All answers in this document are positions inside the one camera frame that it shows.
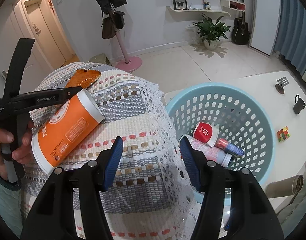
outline white lid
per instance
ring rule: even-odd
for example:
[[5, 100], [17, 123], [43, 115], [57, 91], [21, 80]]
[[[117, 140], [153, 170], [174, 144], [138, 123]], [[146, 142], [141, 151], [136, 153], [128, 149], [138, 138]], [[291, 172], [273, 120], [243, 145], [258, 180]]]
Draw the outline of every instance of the white lid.
[[224, 160], [223, 160], [223, 162], [222, 162], [222, 166], [223, 166], [224, 168], [226, 168], [226, 167], [228, 166], [228, 164], [230, 163], [231, 158], [232, 158], [232, 155], [230, 155], [229, 153], [227, 153], [226, 156], [225, 156], [225, 158], [224, 158]]
[[33, 152], [34, 158], [35, 158], [38, 166], [40, 166], [41, 170], [44, 171], [46, 174], [50, 175], [56, 167], [53, 167], [48, 162], [48, 160], [45, 158], [44, 154], [42, 153], [41, 148], [40, 148], [40, 144], [38, 143], [38, 138], [37, 138], [38, 131], [39, 130], [37, 130], [37, 132], [35, 133], [35, 135], [33, 135], [33, 138], [32, 138], [32, 143], [31, 143], [32, 152]]
[[82, 89], [77, 93], [78, 100], [80, 100], [83, 107], [88, 111], [88, 113], [96, 120], [96, 122], [100, 123], [104, 120], [104, 116], [99, 109], [98, 105], [92, 98], [87, 90]]

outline blue curtain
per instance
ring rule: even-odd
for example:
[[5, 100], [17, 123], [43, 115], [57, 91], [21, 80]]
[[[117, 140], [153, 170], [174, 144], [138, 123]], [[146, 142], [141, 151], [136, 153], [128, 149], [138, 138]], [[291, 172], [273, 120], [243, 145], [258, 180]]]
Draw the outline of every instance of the blue curtain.
[[300, 0], [281, 0], [280, 27], [274, 50], [291, 61], [303, 76], [306, 70], [306, 10]]

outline woven rug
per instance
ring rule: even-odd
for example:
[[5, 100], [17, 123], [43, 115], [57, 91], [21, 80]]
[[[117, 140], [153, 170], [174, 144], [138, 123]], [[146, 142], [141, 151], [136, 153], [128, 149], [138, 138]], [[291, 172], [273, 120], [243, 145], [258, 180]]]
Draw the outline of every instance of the woven rug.
[[[189, 239], [198, 216], [187, 172], [180, 159], [175, 130], [161, 103], [158, 86], [108, 65], [72, 63], [48, 75], [36, 90], [62, 88], [77, 69], [101, 77], [88, 88], [105, 120], [61, 163], [66, 170], [96, 159], [122, 137], [124, 149], [113, 186], [100, 192], [114, 239]], [[31, 112], [36, 132], [56, 111]], [[32, 162], [22, 181], [22, 212], [27, 216], [48, 178]], [[85, 238], [78, 190], [74, 193], [78, 236]]]

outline orange cylindrical container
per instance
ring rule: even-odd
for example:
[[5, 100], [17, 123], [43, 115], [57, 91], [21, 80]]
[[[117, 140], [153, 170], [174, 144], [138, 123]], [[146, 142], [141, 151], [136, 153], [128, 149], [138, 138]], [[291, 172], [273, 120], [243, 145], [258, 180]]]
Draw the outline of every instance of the orange cylindrical container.
[[32, 150], [40, 168], [50, 174], [104, 120], [85, 90], [67, 101], [33, 136]]

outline white table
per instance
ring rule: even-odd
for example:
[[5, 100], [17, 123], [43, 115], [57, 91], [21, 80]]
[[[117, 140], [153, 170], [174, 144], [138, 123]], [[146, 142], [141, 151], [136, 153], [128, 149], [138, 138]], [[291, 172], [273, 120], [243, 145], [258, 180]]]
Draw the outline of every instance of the white table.
[[[281, 95], [275, 89], [277, 79], [286, 77], [289, 81]], [[283, 180], [298, 174], [306, 162], [306, 107], [296, 115], [293, 112], [295, 96], [299, 95], [306, 103], [306, 95], [288, 71], [259, 74], [239, 78], [225, 82], [238, 87], [253, 96], [266, 110], [269, 115], [275, 132], [287, 126], [291, 137], [285, 142], [278, 142], [276, 136], [274, 166], [266, 183], [266, 186], [275, 181]], [[165, 101], [178, 94], [180, 90], [167, 93]], [[285, 198], [270, 199], [273, 208], [276, 210]]]

